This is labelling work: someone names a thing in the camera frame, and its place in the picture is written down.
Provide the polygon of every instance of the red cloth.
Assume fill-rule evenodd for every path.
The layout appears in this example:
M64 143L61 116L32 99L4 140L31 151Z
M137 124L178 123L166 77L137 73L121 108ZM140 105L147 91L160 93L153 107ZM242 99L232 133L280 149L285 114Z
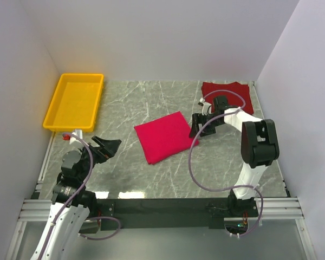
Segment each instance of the red cloth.
M214 90L218 90L218 89L230 90L230 91L237 93L241 97L243 97L243 99L245 100L245 103L246 103L243 111L247 112L250 115L254 114L253 106L252 106L251 100L250 100L248 85L242 85L238 82L234 82L231 84L214 84L214 83L204 82L201 87L202 96L205 96L208 93L210 93ZM239 97L237 97L231 93L228 93L228 92L214 93L206 98L206 102L213 104L213 99L219 95L226 96L227 101L229 102L229 105L235 105L235 106L239 106L239 107L242 105L242 101L241 101L241 99L239 99Z
M156 164L167 157L190 148L190 126L181 112L135 126L148 164Z

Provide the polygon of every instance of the pink cloth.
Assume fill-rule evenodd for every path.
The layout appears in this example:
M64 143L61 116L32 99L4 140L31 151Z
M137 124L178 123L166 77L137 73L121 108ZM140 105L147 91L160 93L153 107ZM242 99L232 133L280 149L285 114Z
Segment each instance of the pink cloth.
M190 148L190 126L181 112L135 126L148 164L156 164L167 157Z

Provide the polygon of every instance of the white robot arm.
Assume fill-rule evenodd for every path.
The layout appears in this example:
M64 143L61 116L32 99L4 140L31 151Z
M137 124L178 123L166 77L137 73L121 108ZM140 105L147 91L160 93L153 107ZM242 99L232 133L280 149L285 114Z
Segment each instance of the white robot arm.
M48 223L51 223L51 220L54 219L62 206L63 203L55 203L51 205ZM89 216L89 213L89 208L84 207L83 205L65 208L56 221L41 260L68 259L70 248L72 247L83 222ZM38 259L43 243L47 238L49 227L49 224L44 227L40 242L31 257L31 260Z
M225 111L225 113L231 113L238 110L238 108L229 108ZM236 114L226 115L224 117L224 122L229 124L242 132L242 124L243 122L261 122L262 119L256 118L247 114L244 111L240 111ZM237 185L251 185L256 187L259 184L262 174L268 168L266 165L256 166L255 168L251 168L249 164L243 163L242 170L238 177L238 180L235 184ZM236 188L233 190L237 199L250 199L255 196L255 190L252 188Z
M202 106L202 112L192 115L193 124L189 137L196 135L200 129L199 124L204 125L217 115L239 110L237 113L213 121L200 136L214 134L216 132L215 127L222 124L231 125L242 132L241 154L244 162L235 186L250 185L256 187L264 171L279 156L274 122L251 116L239 107L229 106L225 96L216 97L213 104L214 113L211 113L211 104L203 98L200 99L199 105ZM252 188L236 188L233 192L237 199L242 200L255 196L255 191Z

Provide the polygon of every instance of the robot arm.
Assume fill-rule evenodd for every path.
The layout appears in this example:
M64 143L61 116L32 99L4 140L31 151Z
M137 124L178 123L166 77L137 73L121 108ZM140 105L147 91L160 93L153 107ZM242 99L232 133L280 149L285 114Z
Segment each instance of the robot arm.
M104 163L113 157L121 143L120 140L104 140L96 136L92 137L92 140L98 144L95 147L88 145L92 152L94 165ZM97 217L99 214L95 193L86 191L84 187L62 211L55 225L52 223L64 203L82 185L90 168L89 154L86 149L77 144L75 140L70 140L70 144L79 148L79 151L72 150L63 157L61 173L53 188L49 218L31 260L67 259L70 248L85 220L88 217ZM54 228L48 237L51 225ZM48 240L47 247L41 257L40 254L46 239Z
M199 124L204 125L213 117L237 111L239 108L229 106L226 96L218 96L213 101L214 113L210 113L210 105L204 99L199 105L203 107L202 113L193 114L192 128L189 137L194 137L199 131ZM201 137L216 132L215 127L228 124L242 133L241 155L243 166L235 184L251 185L256 187L259 180L274 160L279 156L279 146L275 124L270 119L260 119L240 110L236 114L226 115L210 123L201 133ZM252 188L236 188L233 190L237 199L246 200L255 196Z

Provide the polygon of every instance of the black bar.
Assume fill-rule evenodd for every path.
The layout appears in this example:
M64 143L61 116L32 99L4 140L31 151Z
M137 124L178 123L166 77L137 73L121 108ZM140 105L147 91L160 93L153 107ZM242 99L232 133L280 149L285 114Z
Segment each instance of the black bar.
M228 208L228 198L185 199L98 199L103 216L120 220L122 228L182 228L208 226L224 228L224 218L257 217L253 200L245 210L234 212ZM116 222L102 221L101 230L115 230Z

